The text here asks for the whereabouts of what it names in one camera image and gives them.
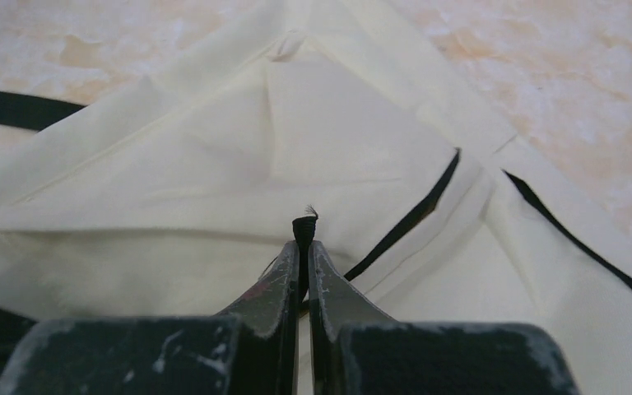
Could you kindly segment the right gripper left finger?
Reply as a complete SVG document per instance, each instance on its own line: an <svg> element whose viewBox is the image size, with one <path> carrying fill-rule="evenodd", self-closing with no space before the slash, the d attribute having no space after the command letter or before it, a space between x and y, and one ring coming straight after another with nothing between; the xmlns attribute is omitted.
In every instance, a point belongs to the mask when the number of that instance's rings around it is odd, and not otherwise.
<svg viewBox="0 0 632 395"><path fill-rule="evenodd" d="M292 394L300 253L212 316L82 318L35 325L0 394Z"/></svg>

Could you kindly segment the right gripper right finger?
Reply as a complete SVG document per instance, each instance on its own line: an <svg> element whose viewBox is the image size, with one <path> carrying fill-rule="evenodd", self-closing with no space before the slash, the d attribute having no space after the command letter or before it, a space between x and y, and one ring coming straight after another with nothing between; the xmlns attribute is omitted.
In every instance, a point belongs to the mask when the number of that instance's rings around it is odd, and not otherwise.
<svg viewBox="0 0 632 395"><path fill-rule="evenodd" d="M317 394L576 394L553 339L522 323L400 322L313 242L308 253Z"/></svg>

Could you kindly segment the cream canvas backpack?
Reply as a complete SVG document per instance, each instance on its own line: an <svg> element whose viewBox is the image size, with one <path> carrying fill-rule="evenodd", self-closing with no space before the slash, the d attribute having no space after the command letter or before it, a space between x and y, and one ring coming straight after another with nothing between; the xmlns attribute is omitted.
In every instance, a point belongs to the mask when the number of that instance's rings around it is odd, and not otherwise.
<svg viewBox="0 0 632 395"><path fill-rule="evenodd" d="M395 318L535 324L632 394L632 248L381 1L270 1L0 158L0 306L213 313L312 206Z"/></svg>

